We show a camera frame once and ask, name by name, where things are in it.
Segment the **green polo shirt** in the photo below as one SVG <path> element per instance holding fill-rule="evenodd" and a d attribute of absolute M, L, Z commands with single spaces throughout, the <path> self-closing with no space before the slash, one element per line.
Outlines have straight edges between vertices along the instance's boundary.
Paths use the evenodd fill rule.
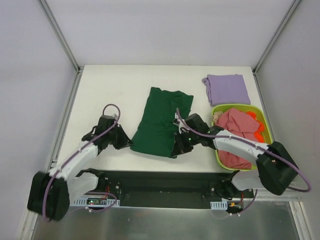
<path fill-rule="evenodd" d="M 142 119 L 137 127 L 130 149 L 134 152 L 170 158 L 174 144 L 176 110 L 183 119 L 188 117 L 193 95 L 182 91 L 167 91 L 152 87 L 147 98 Z"/>

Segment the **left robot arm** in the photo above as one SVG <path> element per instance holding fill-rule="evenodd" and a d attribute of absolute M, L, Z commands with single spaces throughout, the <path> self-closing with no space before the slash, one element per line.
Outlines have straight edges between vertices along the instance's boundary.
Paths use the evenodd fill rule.
<path fill-rule="evenodd" d="M 60 221 L 70 205 L 85 193 L 102 194 L 106 188 L 102 173 L 85 166 L 109 145 L 116 150 L 133 145 L 118 121 L 117 115 L 102 115 L 67 160 L 47 172 L 37 172 L 32 179 L 27 209 L 46 220 Z"/>

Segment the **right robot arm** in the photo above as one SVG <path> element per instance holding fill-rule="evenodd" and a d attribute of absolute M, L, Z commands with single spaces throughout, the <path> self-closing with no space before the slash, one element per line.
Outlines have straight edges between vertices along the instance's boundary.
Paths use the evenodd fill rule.
<path fill-rule="evenodd" d="M 225 192 L 230 197 L 237 197 L 243 190 L 258 188 L 280 196 L 298 174 L 298 166 L 280 142 L 260 143 L 216 125 L 209 127 L 196 113 L 186 119 L 176 113 L 173 123 L 178 130 L 174 133 L 172 157 L 189 153 L 200 144 L 243 158 L 256 167 L 248 171 L 234 170 L 225 184 Z"/>

